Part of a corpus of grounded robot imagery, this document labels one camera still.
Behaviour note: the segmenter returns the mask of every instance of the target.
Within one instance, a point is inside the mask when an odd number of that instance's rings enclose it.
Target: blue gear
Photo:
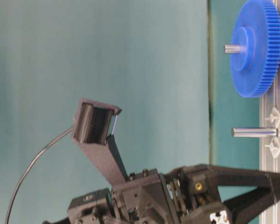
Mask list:
[[[230,56],[233,84],[242,97],[260,97],[274,82],[280,64],[280,15],[270,0],[248,0],[238,14]]]

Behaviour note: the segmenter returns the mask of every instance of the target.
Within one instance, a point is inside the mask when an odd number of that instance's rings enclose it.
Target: wire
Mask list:
[[[64,136],[66,136],[67,134],[69,134],[71,131],[73,130],[73,126],[70,127],[69,129],[67,129],[66,131],[64,131],[63,133],[61,133],[60,135],[58,135],[56,138],[54,138],[49,144],[47,144],[35,157],[34,159],[30,162],[29,166],[27,167],[27,169],[25,170],[25,172],[23,173],[23,175],[21,176],[21,178],[19,179],[17,185],[14,188],[14,192],[13,195],[10,199],[10,203],[7,209],[7,213],[6,213],[6,218],[5,218],[5,224],[8,224],[9,222],[9,218],[10,218],[10,213],[11,213],[11,209],[13,207],[14,204],[14,199],[15,196],[18,193],[18,190],[20,188],[20,185],[22,184],[22,182],[24,181],[25,177],[27,176],[27,174],[29,173],[29,171],[31,170],[31,168],[33,167],[33,165],[35,164],[35,162],[38,160],[39,157],[41,157],[42,154],[44,154],[52,145],[54,145],[56,142],[58,142],[60,139],[62,139]]]

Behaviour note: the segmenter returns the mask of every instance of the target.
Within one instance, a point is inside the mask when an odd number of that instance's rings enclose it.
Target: metal peg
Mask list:
[[[277,129],[273,127],[234,127],[231,129],[231,134],[233,137],[276,137]]]
[[[226,54],[238,54],[241,51],[240,45],[225,45],[224,52]]]

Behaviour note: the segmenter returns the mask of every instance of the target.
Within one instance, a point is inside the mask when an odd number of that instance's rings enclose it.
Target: gear teeth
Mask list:
[[[252,97],[260,97],[269,90],[280,64],[280,16],[272,2],[260,0],[260,3],[266,16],[268,46],[263,75]]]

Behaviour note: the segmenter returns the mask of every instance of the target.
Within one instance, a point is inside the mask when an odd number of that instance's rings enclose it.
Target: teal wall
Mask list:
[[[128,172],[208,163],[207,74],[206,0],[0,0],[0,223],[80,97],[122,107]],[[105,186],[67,137],[28,175],[10,223],[56,221],[73,197]]]
[[[210,145],[211,163],[259,168],[259,140],[233,138],[232,127],[259,126],[259,99],[241,98],[235,91],[229,56],[223,48],[231,41],[233,25],[245,0],[209,0],[210,30]],[[223,199],[247,191],[247,188],[221,188]],[[251,224],[257,224],[256,218]]]

